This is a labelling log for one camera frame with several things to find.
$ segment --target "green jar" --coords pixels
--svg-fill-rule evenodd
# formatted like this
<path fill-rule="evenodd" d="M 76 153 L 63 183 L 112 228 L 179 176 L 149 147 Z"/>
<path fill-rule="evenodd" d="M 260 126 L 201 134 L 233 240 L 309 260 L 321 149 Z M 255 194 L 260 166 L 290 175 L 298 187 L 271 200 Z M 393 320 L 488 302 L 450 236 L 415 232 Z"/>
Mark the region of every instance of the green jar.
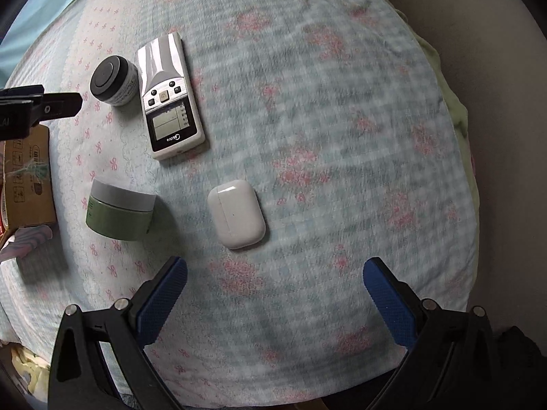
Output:
<path fill-rule="evenodd" d="M 119 186 L 117 182 L 93 180 L 85 222 L 96 233 L 119 241 L 140 241 L 148 233 L 155 194 Z"/>

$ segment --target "white remote control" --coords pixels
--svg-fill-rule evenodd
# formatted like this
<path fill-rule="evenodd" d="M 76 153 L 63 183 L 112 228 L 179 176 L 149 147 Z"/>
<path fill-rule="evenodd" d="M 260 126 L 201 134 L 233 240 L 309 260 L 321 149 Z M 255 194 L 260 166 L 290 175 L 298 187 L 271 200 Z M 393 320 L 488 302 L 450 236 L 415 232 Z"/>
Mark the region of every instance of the white remote control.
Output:
<path fill-rule="evenodd" d="M 179 34 L 163 35 L 140 48 L 137 66 L 152 157 L 166 159 L 203 143 Z"/>

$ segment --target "bed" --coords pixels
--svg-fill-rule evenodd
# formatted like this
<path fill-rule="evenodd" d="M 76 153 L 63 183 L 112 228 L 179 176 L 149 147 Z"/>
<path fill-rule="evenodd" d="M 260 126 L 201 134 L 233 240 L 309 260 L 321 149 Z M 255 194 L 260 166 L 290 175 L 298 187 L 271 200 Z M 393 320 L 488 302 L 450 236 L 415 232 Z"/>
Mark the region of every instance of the bed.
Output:
<path fill-rule="evenodd" d="M 8 81 L 78 91 L 84 105 L 49 124 L 58 228 L 0 265 L 1 338 L 50 359 L 67 304 L 130 297 L 177 254 L 189 282 L 147 353 L 184 405 L 299 402 L 394 368 L 404 352 L 363 288 L 364 261 L 380 255 L 418 295 L 463 310 L 478 255 L 467 112 L 402 17 L 386 0 L 75 0 Z M 207 142 L 158 163 L 138 100 L 115 109 L 88 85 L 104 57 L 135 60 L 172 31 Z M 85 227 L 103 173 L 158 194 L 143 242 Z M 269 229 L 231 252 L 205 198 L 237 178 Z"/>

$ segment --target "white lid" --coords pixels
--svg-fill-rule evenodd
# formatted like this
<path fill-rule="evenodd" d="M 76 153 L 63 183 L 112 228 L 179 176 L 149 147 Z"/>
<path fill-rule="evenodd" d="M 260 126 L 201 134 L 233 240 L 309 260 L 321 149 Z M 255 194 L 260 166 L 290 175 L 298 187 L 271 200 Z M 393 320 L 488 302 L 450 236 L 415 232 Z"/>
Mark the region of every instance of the white lid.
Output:
<path fill-rule="evenodd" d="M 91 195 L 98 201 L 118 208 L 132 211 L 152 211 L 156 194 L 144 194 L 120 186 L 118 181 L 95 178 L 91 185 Z"/>

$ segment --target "silver bolt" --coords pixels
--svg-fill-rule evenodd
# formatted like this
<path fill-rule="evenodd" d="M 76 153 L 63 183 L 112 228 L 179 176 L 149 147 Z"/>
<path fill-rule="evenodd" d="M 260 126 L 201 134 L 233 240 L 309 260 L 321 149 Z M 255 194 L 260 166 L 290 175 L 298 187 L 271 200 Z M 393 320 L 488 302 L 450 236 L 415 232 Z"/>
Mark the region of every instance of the silver bolt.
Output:
<path fill-rule="evenodd" d="M 483 317 L 486 315 L 486 310 L 482 308 L 482 306 L 477 305 L 473 307 L 473 313 L 475 314 L 475 316 Z"/>
<path fill-rule="evenodd" d="M 422 301 L 423 308 L 426 310 L 434 310 L 437 308 L 437 303 L 433 299 L 424 299 Z"/>
<path fill-rule="evenodd" d="M 72 316 L 77 311 L 78 311 L 78 307 L 74 304 L 71 304 L 67 308 L 65 308 L 65 314 L 67 316 Z"/>
<path fill-rule="evenodd" d="M 121 299 L 118 299 L 116 302 L 114 302 L 114 308 L 117 310 L 125 310 L 129 305 L 129 301 L 122 297 Z"/>

